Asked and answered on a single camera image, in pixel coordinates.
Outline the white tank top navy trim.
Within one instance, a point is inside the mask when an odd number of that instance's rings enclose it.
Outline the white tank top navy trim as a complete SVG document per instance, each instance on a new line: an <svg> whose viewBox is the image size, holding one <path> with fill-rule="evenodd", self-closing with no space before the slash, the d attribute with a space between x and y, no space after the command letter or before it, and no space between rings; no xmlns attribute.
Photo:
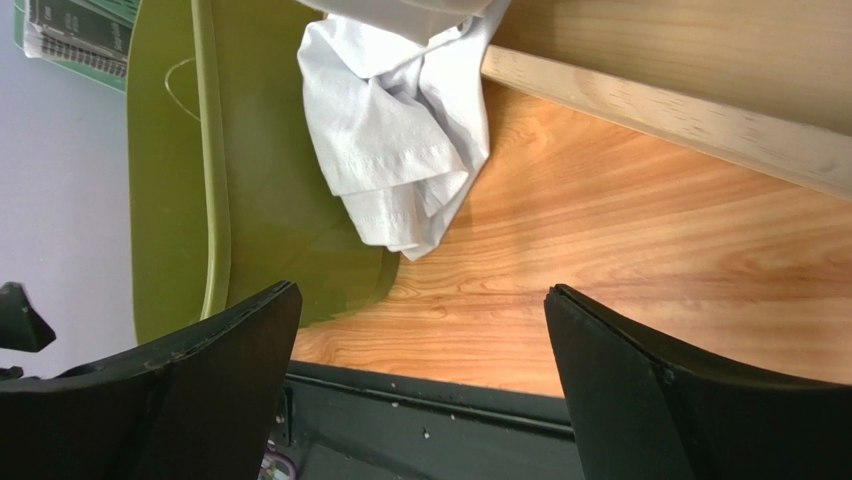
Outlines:
<svg viewBox="0 0 852 480"><path fill-rule="evenodd" d="M297 60L317 159L361 240L441 242L490 156L481 65L505 1L315 1Z"/></svg>

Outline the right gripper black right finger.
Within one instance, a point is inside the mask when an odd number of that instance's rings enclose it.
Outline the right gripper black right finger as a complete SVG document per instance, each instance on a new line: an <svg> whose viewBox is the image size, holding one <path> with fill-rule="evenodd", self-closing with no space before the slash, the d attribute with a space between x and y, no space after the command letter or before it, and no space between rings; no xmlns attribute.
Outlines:
<svg viewBox="0 0 852 480"><path fill-rule="evenodd" d="M544 302L589 479L847 479L851 388L738 362L566 285Z"/></svg>

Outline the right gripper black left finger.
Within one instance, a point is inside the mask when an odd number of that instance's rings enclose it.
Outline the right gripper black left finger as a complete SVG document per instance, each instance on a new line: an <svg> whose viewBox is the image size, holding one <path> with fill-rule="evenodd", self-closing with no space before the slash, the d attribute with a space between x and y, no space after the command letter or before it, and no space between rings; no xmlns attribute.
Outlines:
<svg viewBox="0 0 852 480"><path fill-rule="evenodd" d="M54 378L1 385L5 479L253 479L302 310L280 282Z"/></svg>

